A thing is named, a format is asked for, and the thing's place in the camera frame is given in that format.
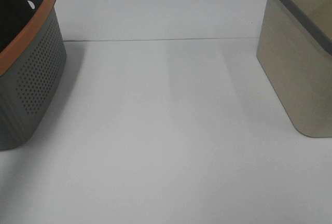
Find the dark navy towel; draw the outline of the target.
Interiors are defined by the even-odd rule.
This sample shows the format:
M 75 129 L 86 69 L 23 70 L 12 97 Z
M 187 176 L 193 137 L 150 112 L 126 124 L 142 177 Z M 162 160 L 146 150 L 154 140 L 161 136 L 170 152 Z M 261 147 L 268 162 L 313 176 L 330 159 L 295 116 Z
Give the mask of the dark navy towel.
M 15 39 L 33 14 L 27 0 L 1 0 L 1 50 Z

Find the beige basket grey rim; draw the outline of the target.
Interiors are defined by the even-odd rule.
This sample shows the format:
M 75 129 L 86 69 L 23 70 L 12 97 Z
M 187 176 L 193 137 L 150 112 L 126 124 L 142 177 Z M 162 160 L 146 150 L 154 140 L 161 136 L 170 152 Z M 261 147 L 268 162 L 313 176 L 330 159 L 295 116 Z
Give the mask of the beige basket grey rim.
M 331 137 L 331 0 L 267 0 L 256 56 L 294 128 Z

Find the grey perforated basket orange rim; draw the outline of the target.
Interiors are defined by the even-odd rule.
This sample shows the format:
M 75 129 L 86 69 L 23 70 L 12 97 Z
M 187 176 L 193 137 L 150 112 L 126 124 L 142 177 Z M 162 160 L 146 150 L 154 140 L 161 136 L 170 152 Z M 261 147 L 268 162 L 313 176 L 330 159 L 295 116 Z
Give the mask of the grey perforated basket orange rim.
M 33 16 L 1 52 L 1 149 L 27 142 L 57 90 L 66 50 L 54 5 L 33 2 Z

